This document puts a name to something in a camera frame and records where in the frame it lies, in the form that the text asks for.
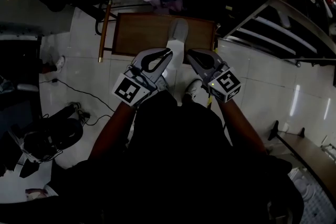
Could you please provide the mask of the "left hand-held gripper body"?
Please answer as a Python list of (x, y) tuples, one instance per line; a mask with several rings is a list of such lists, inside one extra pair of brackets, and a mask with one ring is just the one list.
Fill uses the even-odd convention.
[(128, 65), (113, 86), (112, 94), (125, 104), (138, 107), (157, 87), (138, 68)]

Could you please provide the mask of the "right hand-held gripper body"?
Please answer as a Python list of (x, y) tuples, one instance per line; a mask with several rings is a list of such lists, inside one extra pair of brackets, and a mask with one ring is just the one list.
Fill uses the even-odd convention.
[(233, 68), (220, 64), (204, 80), (207, 92), (222, 102), (228, 102), (241, 90), (241, 82)]

